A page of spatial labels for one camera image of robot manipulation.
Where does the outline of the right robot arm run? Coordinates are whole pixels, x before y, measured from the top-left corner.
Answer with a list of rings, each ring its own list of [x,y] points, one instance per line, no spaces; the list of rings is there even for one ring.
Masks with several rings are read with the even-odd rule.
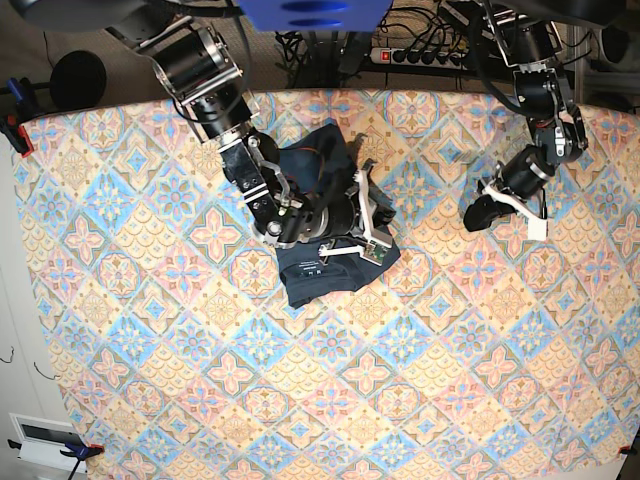
[[[14,1],[13,9],[43,30],[106,29],[136,54],[151,60],[176,113],[201,142],[214,140],[228,181],[251,211],[254,235],[278,249],[318,243],[321,258],[357,254],[380,265],[393,247],[383,230],[394,210],[371,196],[367,162],[348,179],[334,174],[328,189],[305,193],[286,178],[280,149],[257,131],[244,95],[249,74],[232,59],[212,27],[200,18],[239,19],[242,10],[190,6],[179,1]]]

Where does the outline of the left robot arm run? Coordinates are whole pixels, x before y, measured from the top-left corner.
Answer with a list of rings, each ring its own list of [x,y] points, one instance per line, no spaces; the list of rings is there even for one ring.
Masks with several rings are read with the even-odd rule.
[[[484,37],[488,29],[498,52],[511,70],[514,99],[510,100],[484,71]],[[489,1],[469,21],[469,54],[484,87],[504,107],[525,118],[531,142],[509,162],[499,162],[495,173],[478,181],[478,198],[463,216],[467,231],[489,228],[512,214],[525,217],[530,240],[548,234],[545,185],[560,165],[577,160],[588,148],[581,111],[558,59],[561,40],[553,22],[494,8]]]

